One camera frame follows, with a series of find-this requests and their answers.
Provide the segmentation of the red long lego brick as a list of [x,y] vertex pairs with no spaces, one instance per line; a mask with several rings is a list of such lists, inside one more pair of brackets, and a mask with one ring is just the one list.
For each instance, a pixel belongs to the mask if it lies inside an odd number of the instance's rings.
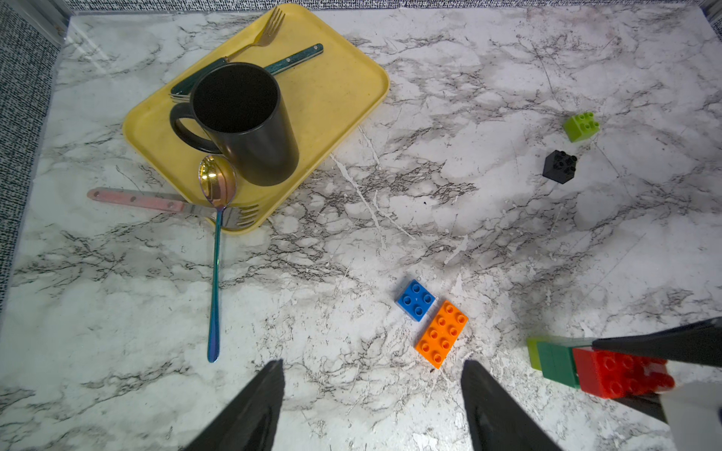
[[599,398],[626,398],[675,388],[667,360],[639,357],[590,347],[573,349],[575,369],[583,392]]

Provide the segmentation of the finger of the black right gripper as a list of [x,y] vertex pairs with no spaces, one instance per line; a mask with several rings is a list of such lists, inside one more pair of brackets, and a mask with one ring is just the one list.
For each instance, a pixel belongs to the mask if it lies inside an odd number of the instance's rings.
[[659,394],[652,393],[641,396],[615,398],[614,401],[640,413],[644,413],[660,422],[667,423],[667,417],[662,408]]
[[592,347],[599,351],[720,368],[721,318],[643,336],[600,338],[592,342]]

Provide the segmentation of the blue square lego brick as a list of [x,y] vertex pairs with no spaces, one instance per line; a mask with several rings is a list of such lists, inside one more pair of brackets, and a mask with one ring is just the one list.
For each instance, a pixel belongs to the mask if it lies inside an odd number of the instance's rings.
[[396,300],[396,304],[400,306],[411,319],[417,322],[421,322],[434,302],[434,295],[430,294],[429,291],[415,279],[411,280],[402,295]]

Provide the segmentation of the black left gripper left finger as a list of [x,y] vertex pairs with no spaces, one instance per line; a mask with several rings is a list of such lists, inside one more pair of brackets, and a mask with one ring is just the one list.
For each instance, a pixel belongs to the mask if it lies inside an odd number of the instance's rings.
[[269,362],[184,450],[271,450],[284,389],[283,360]]

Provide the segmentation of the dark green long lego brick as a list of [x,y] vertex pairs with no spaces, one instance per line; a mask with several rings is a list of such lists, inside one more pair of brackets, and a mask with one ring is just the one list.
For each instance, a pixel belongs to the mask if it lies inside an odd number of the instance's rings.
[[538,351],[543,377],[569,387],[579,389],[573,349],[580,342],[566,340],[562,342],[539,342]]

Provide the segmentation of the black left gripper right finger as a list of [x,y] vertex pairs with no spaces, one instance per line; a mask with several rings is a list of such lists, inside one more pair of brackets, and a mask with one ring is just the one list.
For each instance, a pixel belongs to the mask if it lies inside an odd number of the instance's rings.
[[479,362],[464,362],[461,386],[474,450],[560,450]]

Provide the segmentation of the lime green square lego brick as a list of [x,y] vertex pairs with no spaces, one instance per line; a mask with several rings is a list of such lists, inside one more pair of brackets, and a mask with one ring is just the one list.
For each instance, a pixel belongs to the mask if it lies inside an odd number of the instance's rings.
[[543,341],[542,337],[529,337],[526,340],[526,348],[528,349],[530,366],[535,370],[542,370],[541,358],[538,348],[540,341]]

